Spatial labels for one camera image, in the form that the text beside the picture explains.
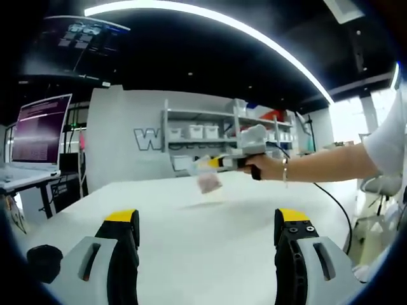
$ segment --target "black ceiling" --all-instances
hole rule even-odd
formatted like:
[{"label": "black ceiling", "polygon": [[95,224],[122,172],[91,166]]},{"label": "black ceiling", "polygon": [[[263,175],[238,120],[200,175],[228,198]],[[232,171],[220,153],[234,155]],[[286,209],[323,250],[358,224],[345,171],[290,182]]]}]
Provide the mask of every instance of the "black ceiling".
[{"label": "black ceiling", "polygon": [[[259,30],[294,55],[327,90],[394,69],[395,57],[386,33],[374,20],[365,17],[340,25],[323,0],[183,2],[223,13]],[[82,15],[83,8],[89,6],[59,1],[48,15]],[[327,105],[323,98],[302,102],[319,94],[313,84],[275,51],[228,25],[164,10],[115,11],[92,17],[131,28],[113,80],[126,90],[237,97],[302,113]],[[357,53],[366,71],[361,71],[360,64],[358,68]],[[389,83],[380,81],[333,98],[365,94],[365,87],[374,90]],[[9,86],[1,102],[2,108],[8,106],[9,114],[6,119],[0,114],[0,120],[12,123],[21,104],[69,91],[77,93],[75,100],[81,101],[89,98],[92,89],[80,81],[52,78]]]}]

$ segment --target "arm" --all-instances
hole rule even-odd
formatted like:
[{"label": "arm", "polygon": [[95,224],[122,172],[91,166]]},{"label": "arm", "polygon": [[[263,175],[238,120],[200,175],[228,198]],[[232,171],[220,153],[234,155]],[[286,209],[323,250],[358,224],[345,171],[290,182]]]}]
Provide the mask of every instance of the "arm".
[{"label": "arm", "polygon": [[[386,120],[363,144],[322,151],[302,158],[289,159],[288,181],[331,182],[365,178],[378,173],[401,173],[404,159],[404,105],[402,84]],[[266,155],[255,156],[247,165],[256,165],[262,179],[282,180],[283,165]],[[247,166],[243,169],[250,173]]]},{"label": "arm", "polygon": [[[260,168],[262,179],[282,180],[281,160],[259,155],[248,160],[247,164]],[[250,173],[250,168],[245,168],[244,171]],[[377,171],[362,144],[317,152],[302,158],[293,158],[287,163],[288,181],[343,181],[374,175]]]}]

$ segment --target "monitor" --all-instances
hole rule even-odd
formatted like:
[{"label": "monitor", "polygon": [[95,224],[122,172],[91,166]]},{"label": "monitor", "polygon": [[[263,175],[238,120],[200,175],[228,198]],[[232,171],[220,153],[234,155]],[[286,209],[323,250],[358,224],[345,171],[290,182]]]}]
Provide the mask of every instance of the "monitor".
[{"label": "monitor", "polygon": [[22,60],[20,76],[75,77],[110,86],[129,28],[77,16],[43,21]]},{"label": "monitor", "polygon": [[58,163],[71,97],[72,94],[46,98],[21,107],[14,131],[12,162]]}]

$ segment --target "white table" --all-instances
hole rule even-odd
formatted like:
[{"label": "white table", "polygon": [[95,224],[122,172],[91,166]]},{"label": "white table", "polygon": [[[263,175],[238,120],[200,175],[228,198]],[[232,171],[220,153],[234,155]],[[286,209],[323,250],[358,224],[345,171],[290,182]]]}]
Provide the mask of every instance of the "white table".
[{"label": "white table", "polygon": [[[136,208],[141,245],[140,304],[274,304],[274,211],[305,212],[321,236],[343,247],[348,234],[336,203],[312,184],[219,174],[223,187],[202,195],[196,178],[117,182],[66,208],[23,241],[68,253],[94,236],[111,212]],[[321,184],[352,217],[356,181]]]}]

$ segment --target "led light strip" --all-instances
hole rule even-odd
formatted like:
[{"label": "led light strip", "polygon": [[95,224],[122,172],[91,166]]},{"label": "led light strip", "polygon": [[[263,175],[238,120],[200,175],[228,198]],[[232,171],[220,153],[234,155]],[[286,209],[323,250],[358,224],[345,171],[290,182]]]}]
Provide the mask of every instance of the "led light strip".
[{"label": "led light strip", "polygon": [[157,0],[130,0],[130,1],[120,1],[108,4],[102,4],[98,6],[94,6],[93,8],[85,9],[85,16],[92,16],[100,13],[105,13],[108,11],[118,11],[118,10],[128,10],[128,9],[135,9],[135,8],[156,8],[161,10],[172,10],[172,11],[183,11],[185,13],[191,13],[194,15],[199,15],[202,17],[206,17],[209,19],[216,20],[218,22],[222,22],[223,24],[227,24],[235,29],[238,29],[253,38],[261,41],[269,48],[275,50],[278,54],[283,56],[286,60],[292,63],[295,68],[300,70],[310,81],[314,84],[314,86],[322,93],[322,95],[328,101],[328,104],[334,104],[333,99],[329,95],[329,93],[325,90],[325,88],[321,85],[321,83],[315,78],[314,75],[306,68],[304,65],[299,62],[295,57],[293,57],[287,50],[277,44],[275,41],[272,41],[270,38],[265,36],[264,34],[260,33],[258,30],[249,27],[242,22],[239,22],[233,18],[230,18],[226,15],[217,13],[215,11],[208,10],[206,8],[200,8],[198,6],[193,6],[190,4],[184,3],[177,3],[177,2],[170,2],[170,1],[157,1]]},{"label": "led light strip", "polygon": [[396,68],[394,69],[394,75],[393,75],[393,79],[392,79],[392,84],[390,85],[390,89],[396,89],[397,79],[399,78],[399,71],[400,71],[400,65],[398,62],[396,62]]}]

